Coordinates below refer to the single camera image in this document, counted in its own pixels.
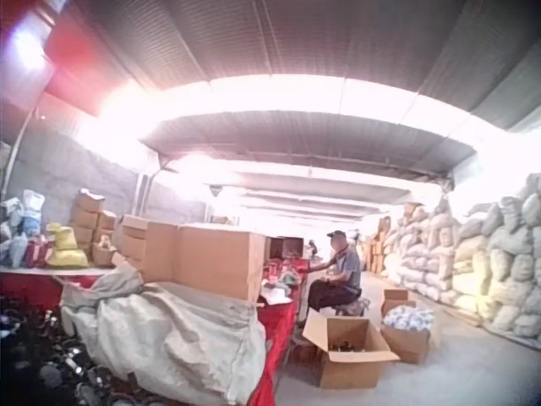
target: dark pants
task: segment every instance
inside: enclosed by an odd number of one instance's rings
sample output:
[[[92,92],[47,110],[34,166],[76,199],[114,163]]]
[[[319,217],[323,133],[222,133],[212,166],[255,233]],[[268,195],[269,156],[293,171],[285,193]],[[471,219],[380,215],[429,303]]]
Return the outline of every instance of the dark pants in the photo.
[[[314,281],[308,293],[308,307],[320,311],[325,307],[349,305],[360,295],[360,289],[327,281]]]

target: black item pile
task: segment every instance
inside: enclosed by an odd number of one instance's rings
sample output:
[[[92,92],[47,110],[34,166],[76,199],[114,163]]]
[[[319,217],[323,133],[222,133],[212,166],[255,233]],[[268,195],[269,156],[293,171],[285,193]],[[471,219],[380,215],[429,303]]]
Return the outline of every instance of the black item pile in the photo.
[[[20,299],[2,297],[0,300],[2,404],[169,404],[141,389],[134,374],[127,385],[113,379],[107,368],[95,365],[85,345],[64,333],[58,309],[41,310]]]

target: stool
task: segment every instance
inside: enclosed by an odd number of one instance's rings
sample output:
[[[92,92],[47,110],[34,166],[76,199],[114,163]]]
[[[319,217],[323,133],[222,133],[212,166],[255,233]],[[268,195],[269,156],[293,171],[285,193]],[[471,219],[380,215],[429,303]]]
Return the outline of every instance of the stool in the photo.
[[[364,316],[364,311],[370,307],[370,300],[366,298],[359,298],[350,304],[340,304],[333,306],[332,309],[336,311],[335,315],[348,315],[352,317]]]

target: person in background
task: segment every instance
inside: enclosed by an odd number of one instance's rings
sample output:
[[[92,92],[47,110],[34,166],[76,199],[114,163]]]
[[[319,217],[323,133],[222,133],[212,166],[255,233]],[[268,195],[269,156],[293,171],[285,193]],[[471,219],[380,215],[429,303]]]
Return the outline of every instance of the person in background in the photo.
[[[336,254],[330,261],[309,266],[307,272],[317,272],[336,266],[336,275],[325,275],[310,286],[308,309],[320,311],[325,307],[348,305],[361,295],[361,260],[354,247],[347,243],[346,234],[336,230],[327,234],[331,238],[331,247]]]
[[[353,242],[355,245],[358,245],[358,241],[361,238],[361,233],[358,231],[358,228],[355,228],[355,232],[353,234]]]
[[[315,242],[312,239],[308,242],[308,245],[312,251],[310,253],[310,258],[314,259],[315,256],[318,254],[318,247],[315,246]]]

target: yellow bag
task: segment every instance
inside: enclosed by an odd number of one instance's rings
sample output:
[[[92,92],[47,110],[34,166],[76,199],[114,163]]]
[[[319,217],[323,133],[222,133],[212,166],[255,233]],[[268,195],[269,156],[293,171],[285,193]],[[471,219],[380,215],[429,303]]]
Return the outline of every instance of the yellow bag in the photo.
[[[47,231],[54,234],[54,246],[57,250],[76,250],[77,240],[71,227],[62,227],[57,222],[47,224]]]
[[[88,259],[82,250],[52,250],[46,260],[49,266],[87,268]]]

